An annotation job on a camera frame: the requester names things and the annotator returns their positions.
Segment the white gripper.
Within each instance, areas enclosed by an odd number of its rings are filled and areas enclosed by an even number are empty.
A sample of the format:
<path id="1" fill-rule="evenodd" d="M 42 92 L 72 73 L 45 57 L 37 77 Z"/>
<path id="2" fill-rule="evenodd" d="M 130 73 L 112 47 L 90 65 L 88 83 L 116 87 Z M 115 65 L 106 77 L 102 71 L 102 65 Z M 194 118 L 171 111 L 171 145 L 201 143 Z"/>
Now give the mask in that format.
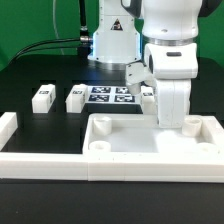
<path id="1" fill-rule="evenodd" d="M 126 86 L 132 95 L 141 92 L 141 83 L 155 88 L 157 120 L 161 128 L 179 128 L 189 111 L 191 80 L 197 77 L 195 43 L 160 46 L 148 43 L 144 59 L 126 66 Z"/>

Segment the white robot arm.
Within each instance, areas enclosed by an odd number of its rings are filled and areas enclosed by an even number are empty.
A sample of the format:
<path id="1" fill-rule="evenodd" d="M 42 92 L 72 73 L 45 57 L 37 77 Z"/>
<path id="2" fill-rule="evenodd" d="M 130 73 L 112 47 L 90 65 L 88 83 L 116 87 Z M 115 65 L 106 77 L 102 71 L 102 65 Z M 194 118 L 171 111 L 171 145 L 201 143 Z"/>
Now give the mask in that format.
<path id="1" fill-rule="evenodd" d="M 197 19 L 222 0 L 99 0 L 99 26 L 88 59 L 126 68 L 131 94 L 153 86 L 157 120 L 179 128 L 189 112 L 191 80 L 197 76 Z"/>

